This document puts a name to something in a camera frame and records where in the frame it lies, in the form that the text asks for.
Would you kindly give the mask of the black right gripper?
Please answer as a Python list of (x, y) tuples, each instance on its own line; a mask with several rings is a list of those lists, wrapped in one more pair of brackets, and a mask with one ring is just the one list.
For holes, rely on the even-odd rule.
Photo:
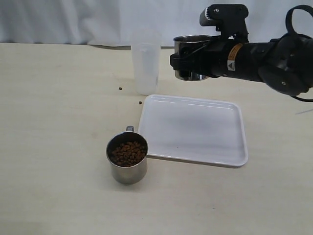
[(235, 72), (235, 58), (248, 43), (246, 18), (248, 9), (243, 4), (213, 4), (200, 14), (201, 26), (214, 26), (219, 36), (199, 44), (182, 44), (170, 55), (170, 65), (180, 80), (205, 80)]

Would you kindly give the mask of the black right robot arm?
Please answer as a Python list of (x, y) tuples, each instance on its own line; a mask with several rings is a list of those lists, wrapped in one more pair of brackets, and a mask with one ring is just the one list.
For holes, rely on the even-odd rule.
[(243, 4), (213, 4), (199, 19), (213, 26), (217, 36), (186, 35), (174, 38), (170, 65), (176, 78), (201, 81), (230, 77), (265, 83), (275, 91), (299, 99), (313, 86), (313, 40), (292, 25), (293, 9), (285, 18), (287, 32), (264, 43), (251, 43)]

